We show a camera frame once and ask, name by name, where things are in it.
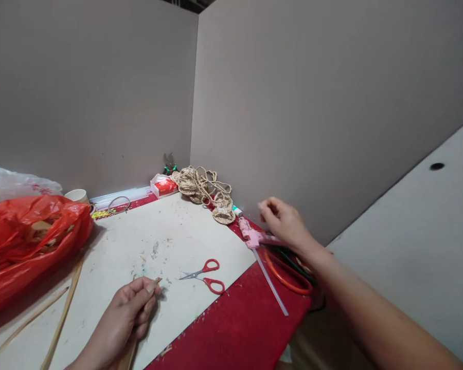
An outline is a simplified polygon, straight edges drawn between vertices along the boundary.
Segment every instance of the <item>wooden stick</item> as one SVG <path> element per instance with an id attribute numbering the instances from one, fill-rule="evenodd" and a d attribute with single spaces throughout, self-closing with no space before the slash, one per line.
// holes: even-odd
<path id="1" fill-rule="evenodd" d="M 116 360 L 114 367 L 111 367 L 114 370 L 129 370 L 132 360 L 134 359 L 135 349 L 137 348 L 137 340 L 127 342 L 123 348 L 122 355 Z"/>
<path id="2" fill-rule="evenodd" d="M 54 295 L 53 297 L 50 298 L 50 300 L 48 302 L 46 302 L 46 304 L 44 304 L 42 307 L 40 307 L 29 319 L 27 319 L 21 326 L 19 326 L 19 328 L 17 328 L 16 331 L 14 331 L 12 333 L 11 336 L 9 336 L 7 338 L 7 340 L 5 342 L 3 342 L 3 344 L 0 346 L 0 353 L 3 352 L 3 350 L 9 345 L 10 342 L 12 342 L 12 340 L 17 337 L 17 335 L 19 335 L 19 333 L 27 326 L 31 323 L 31 321 L 33 321 L 35 318 L 37 318 L 39 315 L 41 315 L 44 311 L 46 311 L 48 309 L 48 307 L 50 307 L 53 303 L 55 303 L 56 301 L 58 301 L 60 299 L 61 296 L 63 296 L 65 294 L 65 292 L 67 291 L 68 287 L 66 287 L 64 290 L 62 290 L 60 293 L 56 293 L 56 295 Z"/>
<path id="3" fill-rule="evenodd" d="M 55 349 L 57 348 L 58 340 L 60 338 L 60 333 L 62 332 L 63 324 L 65 323 L 65 318 L 67 317 L 68 309 L 70 308 L 70 303 L 72 302 L 72 297 L 74 296 L 74 292 L 76 291 L 77 282 L 79 281 L 79 276 L 82 270 L 82 262 L 83 257 L 79 258 L 79 262 L 75 265 L 72 275 L 72 285 L 70 286 L 70 291 L 68 292 L 67 300 L 65 301 L 65 306 L 63 307 L 62 316 L 60 317 L 60 321 L 57 326 L 57 330 L 55 330 L 55 335 L 50 343 L 50 348 L 48 349 L 48 353 L 46 354 L 45 360 L 41 365 L 41 370 L 46 370 L 50 367 L 51 360 L 55 353 Z"/>

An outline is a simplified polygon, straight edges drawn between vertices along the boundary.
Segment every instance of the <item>plastic bag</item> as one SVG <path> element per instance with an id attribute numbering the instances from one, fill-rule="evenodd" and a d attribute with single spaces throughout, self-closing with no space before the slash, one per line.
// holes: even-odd
<path id="1" fill-rule="evenodd" d="M 51 224 L 40 240 L 31 227 L 39 221 Z M 63 196 L 0 202 L 0 310 L 75 255 L 92 228 L 90 206 Z"/>
<path id="2" fill-rule="evenodd" d="M 62 186 L 38 176 L 0 168 L 0 201 L 34 195 L 62 195 Z"/>

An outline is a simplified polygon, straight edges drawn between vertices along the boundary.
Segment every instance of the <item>glue stick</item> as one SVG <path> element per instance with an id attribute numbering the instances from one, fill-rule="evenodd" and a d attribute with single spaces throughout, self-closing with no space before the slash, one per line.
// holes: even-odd
<path id="1" fill-rule="evenodd" d="M 238 208 L 237 206 L 233 205 L 231 210 L 233 211 L 233 213 L 235 213 L 235 216 L 237 217 L 242 217 L 243 216 L 243 212 L 240 208 Z"/>

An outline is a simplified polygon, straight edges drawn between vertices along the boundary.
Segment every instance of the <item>red plastic bag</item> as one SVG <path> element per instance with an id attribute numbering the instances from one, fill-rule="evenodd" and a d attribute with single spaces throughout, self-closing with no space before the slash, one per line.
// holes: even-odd
<path id="1" fill-rule="evenodd" d="M 43 220 L 52 226 L 39 242 L 31 225 Z M 0 202 L 0 310 L 31 289 L 49 268 L 75 255 L 92 228 L 89 205 L 60 195 Z M 48 251 L 52 243 L 57 244 Z"/>

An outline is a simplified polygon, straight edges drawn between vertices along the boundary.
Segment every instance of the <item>twine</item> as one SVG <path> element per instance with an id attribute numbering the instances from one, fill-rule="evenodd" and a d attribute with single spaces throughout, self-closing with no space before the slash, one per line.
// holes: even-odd
<path id="1" fill-rule="evenodd" d="M 220 224 L 228 225 L 235 220 L 233 200 L 230 196 L 232 187 L 218 181 L 216 172 L 208 171 L 204 167 L 195 169 L 189 166 L 180 172 L 173 172 L 170 177 L 179 186 L 179 191 L 188 196 L 193 203 L 205 206 L 212 203 L 215 207 L 212 216 Z"/>

